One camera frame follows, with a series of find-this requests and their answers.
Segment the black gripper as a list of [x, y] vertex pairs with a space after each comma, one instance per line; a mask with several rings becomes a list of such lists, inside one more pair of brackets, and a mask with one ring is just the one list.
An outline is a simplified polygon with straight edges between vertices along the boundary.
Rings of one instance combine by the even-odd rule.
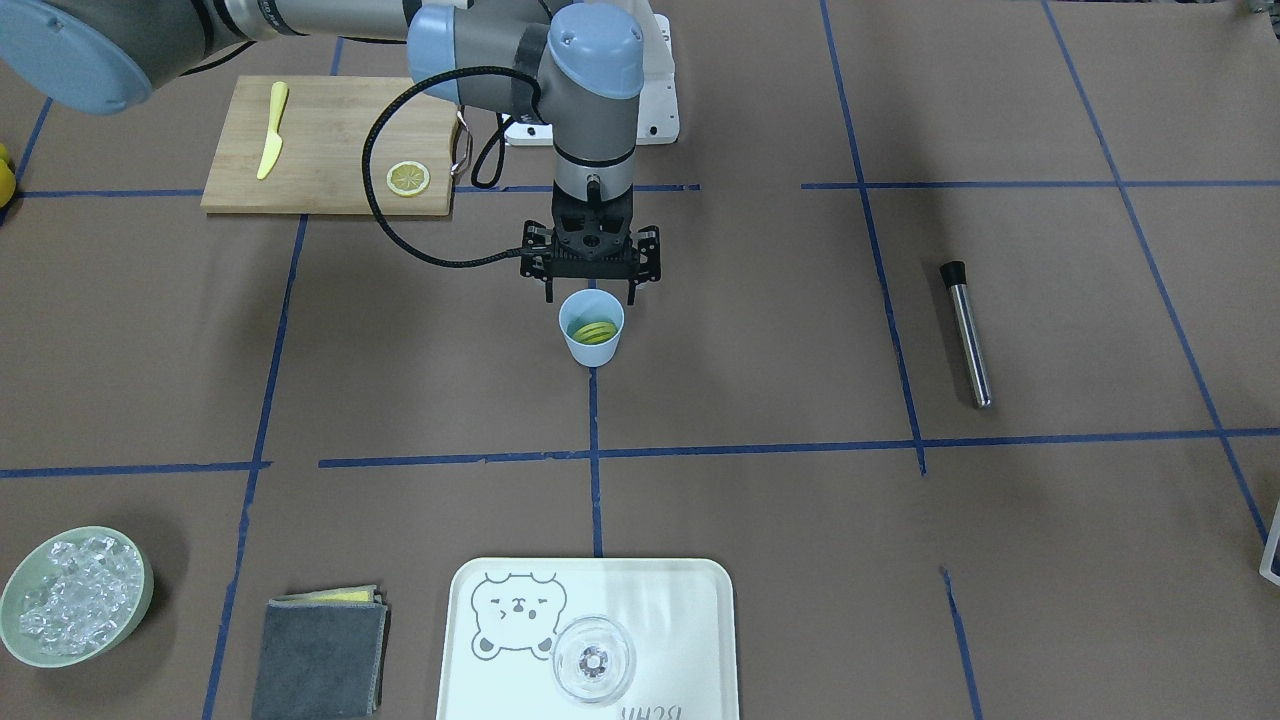
[[544, 300], [556, 300], [554, 281], [626, 281], [626, 305], [634, 306], [641, 284], [660, 281], [660, 232], [639, 231], [634, 219], [634, 191], [600, 202], [556, 190], [544, 227], [529, 220], [518, 249], [520, 273], [541, 282]]

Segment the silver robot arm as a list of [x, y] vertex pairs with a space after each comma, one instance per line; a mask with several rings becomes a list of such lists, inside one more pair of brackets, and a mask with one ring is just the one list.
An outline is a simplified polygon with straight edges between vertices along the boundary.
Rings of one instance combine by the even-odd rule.
[[412, 81], [379, 114], [361, 150], [375, 197], [372, 150], [392, 117], [429, 95], [493, 111], [506, 126], [552, 129], [552, 227], [527, 222], [504, 251], [524, 275], [657, 282], [660, 233], [634, 229], [634, 155], [650, 33], [609, 1], [5, 1], [3, 60], [55, 102], [111, 115], [155, 90], [229, 61], [252, 44], [333, 36], [404, 47]]

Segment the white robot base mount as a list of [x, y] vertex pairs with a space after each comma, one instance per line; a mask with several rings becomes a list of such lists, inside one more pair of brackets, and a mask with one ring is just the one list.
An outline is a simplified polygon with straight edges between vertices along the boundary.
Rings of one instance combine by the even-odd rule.
[[541, 99], [512, 118], [508, 142], [576, 154], [581, 138], [617, 142], [623, 117], [635, 145], [677, 140], [669, 22], [650, 3], [517, 1], [509, 13], [511, 65], [539, 79]]

